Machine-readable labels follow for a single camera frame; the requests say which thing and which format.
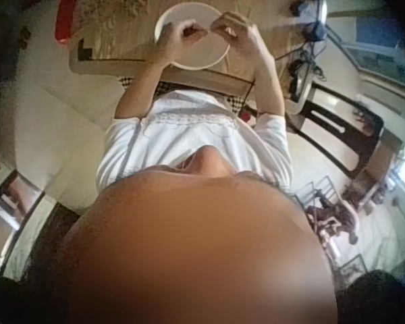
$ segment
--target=checkered cloth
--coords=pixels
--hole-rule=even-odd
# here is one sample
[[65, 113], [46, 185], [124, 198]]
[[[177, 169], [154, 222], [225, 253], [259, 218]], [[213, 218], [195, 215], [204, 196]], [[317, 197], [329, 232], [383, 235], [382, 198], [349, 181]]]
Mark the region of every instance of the checkered cloth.
[[[119, 78], [119, 82], [126, 89], [132, 83], [132, 78], [123, 76], [123, 77]], [[155, 97], [159, 97], [161, 95], [164, 95], [167, 92], [171, 92], [171, 91], [179, 90], [179, 89], [200, 90], [200, 89], [197, 89], [197, 88], [194, 88], [191, 86], [183, 86], [181, 84], [160, 81], [156, 87]], [[245, 106], [247, 106], [246, 104], [243, 105], [244, 97], [227, 96], [225, 94], [221, 94], [221, 95], [223, 95], [227, 99], [227, 102], [232, 107], [233, 113], [235, 113], [236, 115], [239, 115], [240, 111], [243, 108], [245, 108]]]

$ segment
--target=finger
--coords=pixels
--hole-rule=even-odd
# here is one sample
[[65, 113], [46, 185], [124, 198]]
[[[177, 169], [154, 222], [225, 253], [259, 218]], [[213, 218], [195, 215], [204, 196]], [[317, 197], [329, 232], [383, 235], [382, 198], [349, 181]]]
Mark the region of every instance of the finger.
[[202, 26], [198, 25], [197, 23], [194, 23], [193, 25], [191, 25], [191, 27], [195, 30], [205, 30], [205, 28], [203, 28]]
[[218, 34], [220, 37], [222, 37], [223, 39], [225, 39], [225, 42], [227, 42], [230, 45], [233, 45], [236, 41], [236, 37], [231, 35], [224, 27], [218, 27], [214, 30], [212, 30], [212, 32], [214, 32], [215, 34]]
[[233, 18], [235, 20], [238, 20], [239, 22], [242, 22], [245, 24], [250, 23], [250, 20], [247, 17], [243, 16], [242, 14], [240, 14], [238, 12], [227, 11], [224, 13], [224, 15], [227, 17]]
[[195, 19], [183, 20], [182, 22], [176, 23], [175, 28], [180, 32], [183, 32], [186, 28], [192, 27], [193, 24], [196, 24]]
[[210, 26], [211, 30], [216, 30], [219, 27], [230, 27], [234, 32], [237, 32], [241, 29], [243, 29], [243, 27], [245, 26], [244, 23], [233, 19], [231, 17], [227, 17], [225, 16], [225, 14], [223, 14], [222, 16], [220, 16], [219, 18], [217, 18]]
[[184, 41], [186, 44], [194, 44], [197, 41], [199, 41], [201, 38], [206, 37], [209, 32], [207, 32], [205, 29], [200, 29], [200, 30], [194, 30], [193, 33], [189, 36], [187, 36]]

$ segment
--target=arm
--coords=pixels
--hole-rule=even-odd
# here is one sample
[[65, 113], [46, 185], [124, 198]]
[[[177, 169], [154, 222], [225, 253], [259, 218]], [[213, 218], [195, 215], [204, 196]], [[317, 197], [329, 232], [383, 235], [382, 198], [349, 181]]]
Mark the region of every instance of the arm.
[[[234, 31], [231, 35], [227, 28]], [[260, 114], [285, 115], [285, 103], [275, 60], [270, 54], [258, 28], [246, 17], [232, 12], [215, 20], [211, 30], [222, 36], [254, 67], [256, 108]]]
[[194, 20], [165, 25], [155, 50], [121, 97], [114, 117], [145, 117], [150, 111], [163, 69], [179, 59], [188, 47], [206, 35], [207, 31], [195, 24]]
[[132, 84], [121, 96], [114, 118], [145, 117], [151, 107], [162, 71], [161, 65], [145, 63], [143, 69], [135, 76]]

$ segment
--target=hand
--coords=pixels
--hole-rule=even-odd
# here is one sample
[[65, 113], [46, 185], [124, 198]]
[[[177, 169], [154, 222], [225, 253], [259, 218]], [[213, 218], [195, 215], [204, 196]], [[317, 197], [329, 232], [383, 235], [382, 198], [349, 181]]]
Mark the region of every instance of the hand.
[[162, 28], [156, 49], [148, 59], [162, 68], [178, 60], [194, 43], [206, 36], [208, 32], [195, 20], [170, 22]]
[[222, 36], [254, 68], [261, 64], [273, 64], [274, 58], [261, 37], [257, 25], [234, 12], [225, 12], [210, 26], [212, 32]]

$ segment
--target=sleeve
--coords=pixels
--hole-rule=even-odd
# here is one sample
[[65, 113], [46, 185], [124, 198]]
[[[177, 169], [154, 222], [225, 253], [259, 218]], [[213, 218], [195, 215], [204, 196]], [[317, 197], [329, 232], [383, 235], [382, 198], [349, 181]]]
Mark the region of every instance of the sleeve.
[[96, 184], [99, 192], [116, 181], [139, 127], [140, 120], [136, 117], [113, 119], [105, 137], [105, 152], [97, 169]]
[[285, 117], [265, 113], [256, 120], [254, 131], [271, 151], [277, 165], [279, 184], [288, 189], [292, 183], [292, 162], [286, 137]]

